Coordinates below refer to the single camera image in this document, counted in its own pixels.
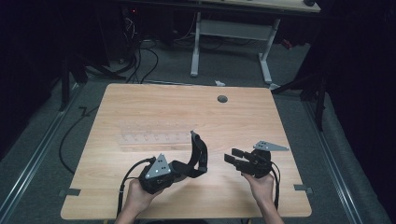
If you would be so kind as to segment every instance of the desk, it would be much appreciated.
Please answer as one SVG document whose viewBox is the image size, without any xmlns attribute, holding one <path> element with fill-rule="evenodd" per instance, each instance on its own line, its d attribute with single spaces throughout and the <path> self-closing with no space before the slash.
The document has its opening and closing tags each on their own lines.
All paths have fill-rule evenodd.
<svg viewBox="0 0 396 224">
<path fill-rule="evenodd" d="M 201 2 L 217 3 L 225 5 L 237 5 L 241 7 L 263 7 L 277 10 L 293 10 L 302 12 L 320 12 L 320 8 L 317 4 L 312 7 L 308 7 L 302 0 L 200 0 Z M 265 47 L 263 52 L 259 54 L 259 61 L 262 67 L 262 75 L 264 81 L 268 84 L 272 83 L 270 71 L 268 69 L 267 57 L 274 42 L 276 31 L 280 19 L 275 19 L 273 25 L 255 25 L 245 24 L 238 22 L 228 21 L 212 21 L 212 20 L 201 20 L 201 13 L 197 13 L 197 20 L 195 25 L 195 45 L 192 54 L 191 62 L 191 76 L 198 76 L 198 64 L 199 64 L 199 41 L 201 35 L 218 35 L 225 37 L 235 37 L 244 39 L 254 39 L 265 41 Z"/>
<path fill-rule="evenodd" d="M 218 96 L 228 98 L 220 103 Z M 208 148 L 208 172 L 173 184 L 139 218 L 260 217 L 248 182 L 223 160 L 233 147 L 251 151 L 265 140 L 290 147 L 271 92 L 263 88 L 110 84 L 99 107 L 61 212 L 64 219 L 116 217 L 120 182 L 138 161 L 163 153 L 169 161 L 188 162 L 188 144 L 121 144 L 126 123 L 193 126 Z M 281 172 L 279 213 L 307 217 L 311 207 L 292 151 L 272 152 Z M 143 165 L 130 176 L 138 176 Z"/>
</svg>

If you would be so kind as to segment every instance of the forearm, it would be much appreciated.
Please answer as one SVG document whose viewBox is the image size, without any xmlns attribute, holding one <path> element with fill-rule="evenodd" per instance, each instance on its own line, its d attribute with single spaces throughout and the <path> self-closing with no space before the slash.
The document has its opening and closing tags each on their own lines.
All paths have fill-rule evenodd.
<svg viewBox="0 0 396 224">
<path fill-rule="evenodd" d="M 116 219 L 115 224 L 133 224 L 137 214 L 121 211 Z"/>
<path fill-rule="evenodd" d="M 257 205 L 262 212 L 262 217 L 267 224 L 283 224 L 282 217 L 277 212 L 274 203 L 271 201 L 257 202 Z"/>
</svg>

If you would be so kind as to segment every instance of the black cable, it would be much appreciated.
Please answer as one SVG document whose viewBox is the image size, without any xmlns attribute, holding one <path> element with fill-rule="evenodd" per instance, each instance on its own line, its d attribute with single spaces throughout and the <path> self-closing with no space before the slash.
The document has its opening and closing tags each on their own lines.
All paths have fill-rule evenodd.
<svg viewBox="0 0 396 224">
<path fill-rule="evenodd" d="M 200 47 L 201 49 L 215 50 L 215 49 L 220 48 L 223 44 L 224 44 L 224 38 L 221 38 L 219 44 L 218 44 L 217 46 L 215 46 L 214 48 L 206 48 L 206 47 L 203 47 L 201 44 L 200 44 L 199 47 Z"/>
<path fill-rule="evenodd" d="M 158 55 L 157 55 L 154 51 L 152 51 L 151 49 L 145 49 L 145 50 L 148 50 L 148 51 L 150 51 L 151 53 L 153 53 L 153 54 L 155 55 L 155 58 L 156 58 L 157 61 L 155 62 L 154 66 L 151 68 L 151 70 L 149 70 L 149 72 L 147 72 L 147 73 L 142 77 L 142 79 L 140 80 L 140 84 L 143 84 L 143 81 L 146 79 L 146 77 L 147 77 L 152 71 L 154 71 L 154 69 L 157 67 L 157 64 L 158 64 L 158 61 L 159 61 Z"/>
<path fill-rule="evenodd" d="M 117 74 L 117 75 L 119 75 L 121 73 L 124 73 L 124 72 L 130 70 L 132 67 L 134 67 L 135 62 L 136 62 L 136 57 L 132 56 L 131 60 L 128 62 L 128 64 L 125 67 L 123 67 L 123 68 L 121 68 L 121 69 L 119 69 L 119 70 L 117 70 L 117 71 L 115 71 L 113 73 Z M 89 73 L 91 75 L 95 75 L 95 76 L 103 76 L 104 75 L 101 72 L 92 71 L 88 67 L 85 67 L 85 72 L 87 72 L 87 73 Z"/>
<path fill-rule="evenodd" d="M 121 185 L 120 185 L 119 206 L 118 206 L 118 208 L 117 208 L 117 217 L 119 216 L 119 214 L 120 214 L 120 212 L 121 212 L 121 209 L 122 209 L 123 192 L 124 192 L 124 189 L 125 189 L 125 181 L 126 181 L 127 179 L 129 179 L 128 175 L 129 175 L 129 174 L 132 172 L 132 170 L 133 170 L 134 168 L 136 168 L 138 165 L 140 165 L 140 164 L 142 164 L 142 163 L 145 163 L 145 162 L 150 162 L 150 163 L 152 163 L 152 162 L 154 162 L 155 160 L 156 160 L 155 157 L 153 157 L 153 158 L 150 158 L 150 159 L 144 159 L 144 160 L 142 160 L 142 161 L 139 161 L 139 162 L 137 162 L 135 165 L 133 165 L 133 166 L 131 167 L 131 169 L 129 169 L 129 171 L 126 173 L 126 175 L 125 175 L 125 177 L 122 179 L 122 182 L 121 182 Z"/>
<path fill-rule="evenodd" d="M 197 12 L 195 12 L 194 16 L 192 17 L 192 22 L 191 22 L 189 31 L 187 31 L 187 33 L 185 35 L 183 35 L 181 38 L 174 39 L 173 40 L 174 43 L 176 43 L 177 41 L 185 40 L 185 39 L 188 39 L 188 38 L 191 38 L 191 37 L 195 36 L 195 35 L 190 35 L 190 36 L 188 36 L 188 35 L 191 33 L 192 28 L 194 27 L 196 17 L 197 17 Z"/>
<path fill-rule="evenodd" d="M 140 44 L 139 44 L 139 47 L 138 47 L 138 55 L 139 55 L 139 61 L 138 61 L 138 63 L 137 63 L 137 66 L 136 66 L 136 63 L 134 64 L 134 72 L 127 78 L 127 80 L 125 81 L 125 83 L 129 83 L 129 81 L 131 80 L 131 78 L 132 77 L 134 77 L 134 76 L 136 76 L 136 78 L 137 78 L 137 70 L 139 69 L 139 67 L 140 67 L 140 63 L 142 62 L 142 54 L 141 54 L 141 52 L 140 52 L 140 45 L 141 45 L 141 42 L 140 42 Z"/>
<path fill-rule="evenodd" d="M 277 210 L 278 205 L 279 205 L 280 171 L 279 171 L 279 168 L 277 167 L 277 165 L 276 165 L 275 163 L 272 162 L 272 164 L 276 167 L 277 172 L 279 173 L 279 177 L 278 177 L 278 176 L 276 175 L 275 170 L 271 167 L 271 171 L 272 171 L 273 174 L 274 174 L 275 183 L 276 183 L 276 185 L 275 185 L 275 201 L 274 201 L 274 205 L 275 205 L 275 208 L 276 208 L 276 210 Z"/>
<path fill-rule="evenodd" d="M 258 40 L 249 39 L 249 40 L 246 40 L 246 42 L 244 42 L 244 43 L 238 43 L 236 41 L 228 40 L 227 38 L 225 38 L 224 42 L 227 44 L 232 44 L 232 45 L 237 45 L 237 46 L 246 46 L 246 45 L 250 45 L 250 44 L 255 44 L 258 42 Z"/>
<path fill-rule="evenodd" d="M 192 37 L 195 37 L 195 35 L 191 35 L 191 36 L 186 37 L 186 38 L 184 38 L 182 40 L 174 40 L 174 43 L 179 45 L 179 46 L 181 46 L 181 47 L 189 47 L 189 46 L 192 46 L 195 43 L 195 39 L 189 40 Z"/>
<path fill-rule="evenodd" d="M 136 75 L 134 76 L 134 79 L 136 78 L 136 82 L 139 83 L 139 78 L 137 77 L 137 69 L 138 69 L 138 67 L 136 67 L 135 69 L 136 69 Z"/>
<path fill-rule="evenodd" d="M 82 121 L 84 118 L 88 117 L 93 111 L 95 111 L 97 108 L 99 108 L 99 106 L 96 106 L 94 109 L 90 110 L 88 113 L 86 113 L 85 115 L 83 115 L 81 118 L 79 118 L 76 122 L 73 123 L 73 125 L 67 130 L 66 134 L 64 135 L 64 137 L 62 138 L 61 144 L 59 145 L 59 159 L 61 160 L 62 165 L 64 166 L 64 168 L 66 168 L 66 170 L 68 172 L 70 172 L 72 175 L 75 174 L 75 171 L 73 171 L 65 162 L 64 162 L 64 156 L 62 155 L 62 149 L 64 146 L 64 140 L 66 139 L 67 135 L 70 134 L 70 132 L 73 130 L 74 127 L 76 127 L 76 125 L 79 124 L 80 121 Z"/>
</svg>

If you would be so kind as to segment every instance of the cable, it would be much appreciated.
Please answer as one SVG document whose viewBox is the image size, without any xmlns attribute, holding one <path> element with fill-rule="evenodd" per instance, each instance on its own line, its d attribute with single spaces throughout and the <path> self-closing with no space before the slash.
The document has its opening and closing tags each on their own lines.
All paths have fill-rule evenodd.
<svg viewBox="0 0 396 224">
<path fill-rule="evenodd" d="M 66 170 L 68 172 L 70 172 L 72 175 L 75 174 L 75 171 L 73 171 L 65 162 L 64 162 L 64 156 L 62 155 L 62 149 L 64 146 L 64 140 L 66 139 L 67 135 L 70 134 L 70 132 L 73 130 L 74 127 L 76 127 L 76 125 L 79 124 L 80 121 L 82 121 L 84 118 L 88 117 L 93 111 L 95 111 L 96 109 L 98 109 L 99 106 L 96 106 L 94 109 L 90 110 L 87 114 L 83 115 L 81 118 L 79 118 L 76 122 L 73 123 L 73 125 L 67 130 L 66 134 L 64 135 L 64 137 L 62 138 L 61 144 L 59 145 L 59 159 L 61 160 L 62 165 L 64 166 L 64 168 L 66 168 Z"/>
<path fill-rule="evenodd" d="M 194 35 L 191 35 L 191 36 L 189 36 L 188 38 L 185 38 L 185 39 L 183 39 L 183 40 L 175 41 L 174 43 L 175 43 L 176 45 L 181 46 L 181 47 L 189 47 L 189 46 L 191 46 L 191 45 L 193 45 L 193 44 L 195 43 L 195 40 L 194 40 L 194 39 L 190 40 L 187 44 L 181 44 L 181 42 L 183 42 L 183 41 L 187 42 L 187 40 L 190 39 L 190 38 L 192 38 L 192 37 L 194 37 Z"/>
<path fill-rule="evenodd" d="M 138 47 L 139 61 L 137 63 L 137 66 L 136 66 L 136 63 L 134 64 L 134 72 L 126 79 L 125 83 L 129 83 L 131 78 L 134 77 L 134 76 L 136 76 L 136 78 L 137 78 L 137 74 L 136 73 L 137 73 L 137 70 L 139 69 L 140 63 L 142 61 L 142 54 L 140 52 L 140 45 L 141 45 L 141 42 L 140 42 L 139 47 Z"/>
<path fill-rule="evenodd" d="M 119 206 L 118 206 L 118 209 L 117 209 L 117 216 L 120 214 L 120 212 L 121 212 L 121 209 L 122 209 L 122 199 L 123 199 L 123 192 L 124 192 L 124 189 L 125 189 L 125 182 L 126 182 L 126 180 L 128 180 L 129 178 L 131 178 L 131 177 L 128 177 L 128 175 L 132 172 L 132 170 L 134 169 L 134 168 L 136 168 L 138 165 L 140 165 L 140 164 L 142 164 L 142 163 L 145 163 L 145 162 L 150 162 L 150 163 L 152 163 L 152 162 L 155 162 L 155 157 L 153 157 L 153 158 L 150 158 L 150 159 L 144 159 L 144 160 L 142 160 L 142 161 L 139 161 L 139 162 L 137 162 L 135 165 L 133 165 L 132 167 L 131 167 L 131 169 L 129 169 L 129 171 L 126 173 L 126 175 L 125 175 L 125 177 L 122 179 L 122 182 L 121 182 L 121 185 L 120 185 L 120 192 L 119 192 Z"/>
<path fill-rule="evenodd" d="M 235 39 L 235 38 L 225 38 L 224 42 L 227 44 L 238 45 L 238 46 L 245 46 L 245 45 L 255 44 L 258 42 L 258 40 L 249 39 L 249 40 L 246 40 L 245 43 L 238 43 L 238 42 L 232 41 L 230 39 Z"/>
<path fill-rule="evenodd" d="M 215 49 L 218 49 L 219 47 L 221 47 L 223 44 L 224 44 L 224 37 L 221 37 L 221 38 L 219 38 L 219 37 L 217 37 L 217 36 L 207 36 L 206 37 L 206 39 L 207 40 L 213 40 L 213 39 L 216 39 L 216 40 L 218 40 L 219 39 L 219 44 L 217 45 L 217 46 L 215 46 L 214 48 L 205 48 L 205 47 L 203 47 L 203 45 L 202 44 L 200 44 L 199 45 L 199 47 L 201 48 L 201 49 L 207 49 L 207 50 L 215 50 Z"/>
<path fill-rule="evenodd" d="M 276 175 L 275 170 L 271 167 L 271 171 L 272 171 L 272 173 L 274 174 L 275 183 L 276 183 L 276 185 L 275 185 L 276 190 L 275 190 L 275 201 L 274 201 L 274 205 L 275 205 L 275 208 L 276 208 L 276 210 L 277 210 L 277 207 L 278 207 L 278 204 L 279 204 L 280 171 L 279 171 L 279 168 L 277 167 L 277 165 L 276 165 L 275 163 L 273 163 L 273 162 L 271 162 L 271 163 L 276 167 L 277 172 L 278 172 L 278 174 L 279 174 L 279 177 L 278 177 L 278 176 Z"/>
<path fill-rule="evenodd" d="M 197 13 L 195 12 L 194 13 L 194 17 L 192 18 L 192 22 L 191 22 L 191 26 L 190 26 L 189 31 L 185 35 L 183 35 L 181 38 L 174 39 L 175 42 L 178 41 L 178 40 L 184 40 L 184 39 L 191 38 L 192 36 L 195 36 L 195 35 L 190 35 L 190 36 L 187 36 L 187 35 L 189 35 L 191 33 L 192 27 L 194 26 L 194 22 L 195 22 L 196 16 L 197 16 Z"/>
<path fill-rule="evenodd" d="M 146 79 L 146 77 L 147 77 L 152 71 L 154 71 L 154 69 L 157 67 L 158 61 L 159 61 L 158 55 L 157 55 L 154 51 L 152 51 L 151 49 L 145 49 L 145 50 L 148 50 L 148 51 L 150 51 L 151 53 L 153 53 L 153 54 L 155 55 L 156 62 L 155 62 L 155 64 L 154 64 L 154 66 L 151 68 L 151 70 L 149 70 L 149 72 L 147 72 L 147 73 L 142 77 L 142 79 L 140 80 L 140 84 L 143 84 L 143 81 Z"/>
<path fill-rule="evenodd" d="M 111 76 L 114 76 L 114 75 L 119 75 L 119 74 L 121 74 L 121 73 L 124 73 L 124 72 L 130 70 L 132 67 L 134 67 L 134 64 L 136 63 L 136 57 L 135 57 L 135 55 L 134 55 L 134 47 L 133 47 L 133 44 L 131 44 L 131 43 L 134 42 L 135 25 L 134 25 L 134 22 L 133 22 L 131 19 L 129 19 L 129 18 L 127 18 L 127 17 L 124 18 L 124 19 L 125 19 L 126 21 L 129 22 L 129 24 L 126 24 L 126 26 L 127 26 L 127 27 L 125 28 L 126 33 L 123 32 L 123 34 L 125 35 L 125 38 L 126 38 L 126 42 L 127 42 L 127 55 L 126 55 L 126 57 L 127 57 L 127 58 L 130 58 L 129 63 L 128 63 L 125 67 L 123 67 L 123 68 L 121 68 L 120 70 L 117 70 L 117 71 L 115 71 L 115 72 L 109 71 L 109 69 L 105 68 L 104 66 L 103 66 L 102 68 L 98 68 L 98 67 L 95 67 L 95 66 L 92 65 L 92 67 L 94 67 L 96 70 L 99 69 L 99 70 L 98 70 L 99 72 L 92 71 L 92 70 L 89 69 L 88 67 L 85 67 L 85 71 L 86 71 L 87 73 L 90 73 L 90 74 L 95 75 L 95 76 L 106 75 L 106 76 L 111 77 Z"/>
</svg>

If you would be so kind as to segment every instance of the metal frame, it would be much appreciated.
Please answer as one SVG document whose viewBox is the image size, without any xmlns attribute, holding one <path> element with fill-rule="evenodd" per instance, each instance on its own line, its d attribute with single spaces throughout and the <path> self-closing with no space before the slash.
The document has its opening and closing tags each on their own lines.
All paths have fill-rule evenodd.
<svg viewBox="0 0 396 224">
<path fill-rule="evenodd" d="M 199 67 L 199 41 L 201 35 L 217 35 L 226 37 L 235 37 L 243 39 L 254 39 L 266 41 L 263 53 L 259 54 L 260 65 L 262 67 L 262 76 L 268 84 L 272 83 L 271 74 L 268 69 L 267 57 L 274 42 L 277 27 L 280 19 L 275 19 L 272 26 L 254 25 L 227 21 L 208 21 L 201 19 L 201 12 L 197 12 L 195 26 L 195 45 L 192 53 L 191 73 L 192 77 L 198 77 Z"/>
</svg>

